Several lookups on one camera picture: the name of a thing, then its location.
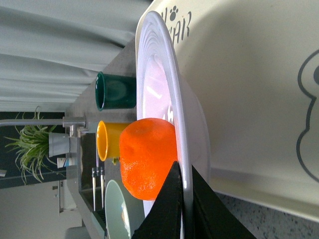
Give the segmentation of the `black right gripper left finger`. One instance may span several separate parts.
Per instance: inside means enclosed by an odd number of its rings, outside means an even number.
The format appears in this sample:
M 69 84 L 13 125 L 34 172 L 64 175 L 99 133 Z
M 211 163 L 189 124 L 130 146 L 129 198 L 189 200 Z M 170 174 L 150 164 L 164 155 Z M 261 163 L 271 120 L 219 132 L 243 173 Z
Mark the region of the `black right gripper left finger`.
M 150 212 L 140 227 L 135 230 L 132 238 L 180 238 L 182 206 L 182 178 L 179 163 L 175 161 Z

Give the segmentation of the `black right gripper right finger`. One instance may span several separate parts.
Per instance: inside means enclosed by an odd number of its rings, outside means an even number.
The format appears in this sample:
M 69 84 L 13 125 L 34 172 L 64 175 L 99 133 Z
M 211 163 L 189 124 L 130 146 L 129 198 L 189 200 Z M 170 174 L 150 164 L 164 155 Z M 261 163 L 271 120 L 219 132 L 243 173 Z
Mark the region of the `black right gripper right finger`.
M 192 167 L 193 216 L 196 239 L 254 239 Z

